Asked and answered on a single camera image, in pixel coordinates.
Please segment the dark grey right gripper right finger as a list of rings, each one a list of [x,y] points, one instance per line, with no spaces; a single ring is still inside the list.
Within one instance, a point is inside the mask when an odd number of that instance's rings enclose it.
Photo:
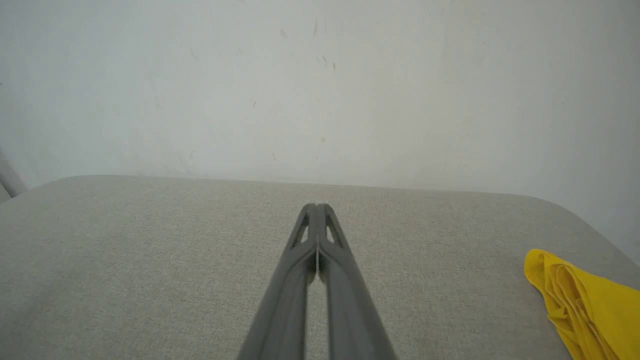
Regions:
[[[396,360],[383,321],[333,208],[318,205],[320,277],[326,285],[329,358]]]

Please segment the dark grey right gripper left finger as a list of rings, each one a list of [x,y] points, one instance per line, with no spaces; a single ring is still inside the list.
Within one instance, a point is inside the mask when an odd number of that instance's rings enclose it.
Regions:
[[[317,272],[315,203],[307,203],[272,274],[238,360],[304,360],[307,287]]]

